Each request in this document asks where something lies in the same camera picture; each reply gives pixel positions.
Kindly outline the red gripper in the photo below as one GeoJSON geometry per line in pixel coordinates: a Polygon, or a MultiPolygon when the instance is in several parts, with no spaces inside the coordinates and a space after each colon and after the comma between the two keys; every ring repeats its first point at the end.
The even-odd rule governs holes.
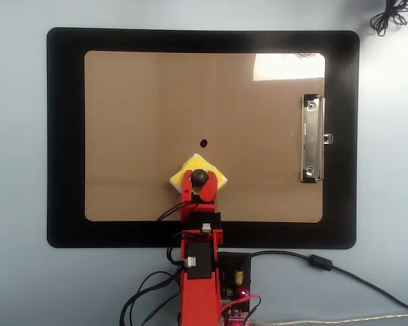
{"type": "Polygon", "coordinates": [[[204,202],[201,198],[215,198],[218,191],[218,178],[215,172],[207,172],[208,180],[201,189],[200,196],[192,192],[192,181],[190,180],[193,170],[184,173],[182,181],[182,204],[181,214],[191,214],[194,212],[215,213],[215,201],[204,202]]]}

